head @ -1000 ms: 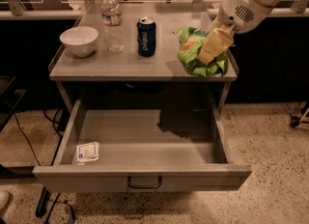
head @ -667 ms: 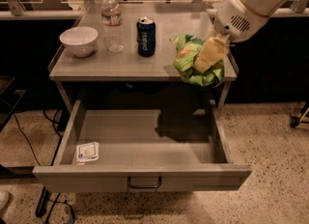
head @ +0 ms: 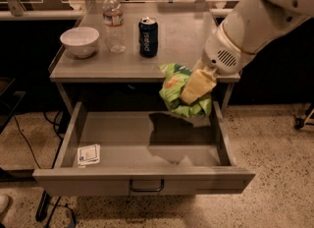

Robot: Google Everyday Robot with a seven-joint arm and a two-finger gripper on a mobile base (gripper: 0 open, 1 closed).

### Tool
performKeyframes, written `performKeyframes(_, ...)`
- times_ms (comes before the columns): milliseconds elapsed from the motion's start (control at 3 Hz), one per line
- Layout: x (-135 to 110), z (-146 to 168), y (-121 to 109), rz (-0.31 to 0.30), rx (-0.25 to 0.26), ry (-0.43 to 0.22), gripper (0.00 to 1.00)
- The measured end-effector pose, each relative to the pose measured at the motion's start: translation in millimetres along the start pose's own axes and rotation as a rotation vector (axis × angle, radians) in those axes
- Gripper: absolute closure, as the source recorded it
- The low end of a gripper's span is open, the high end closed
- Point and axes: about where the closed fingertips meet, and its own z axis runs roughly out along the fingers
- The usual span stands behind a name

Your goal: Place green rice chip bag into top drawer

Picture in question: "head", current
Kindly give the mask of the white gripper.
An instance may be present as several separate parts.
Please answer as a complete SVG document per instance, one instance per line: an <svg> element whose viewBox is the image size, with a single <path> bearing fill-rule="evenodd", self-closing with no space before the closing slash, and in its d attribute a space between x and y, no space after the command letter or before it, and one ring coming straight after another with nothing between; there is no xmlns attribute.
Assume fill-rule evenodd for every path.
<svg viewBox="0 0 314 228"><path fill-rule="evenodd" d="M206 40L202 51L202 62L216 68L220 75L232 75L249 64L254 54L241 51L227 37L222 27L217 27ZM216 75L213 72L197 69L189 77L180 99L191 104L216 86Z"/></svg>

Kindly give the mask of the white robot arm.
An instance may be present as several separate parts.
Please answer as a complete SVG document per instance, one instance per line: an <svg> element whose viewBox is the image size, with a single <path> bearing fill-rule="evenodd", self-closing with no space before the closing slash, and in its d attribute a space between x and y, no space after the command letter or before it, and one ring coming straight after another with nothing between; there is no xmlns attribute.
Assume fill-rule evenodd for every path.
<svg viewBox="0 0 314 228"><path fill-rule="evenodd" d="M242 70L267 44L313 16L313 0L239 0L205 41L180 99L193 103L215 87L217 76Z"/></svg>

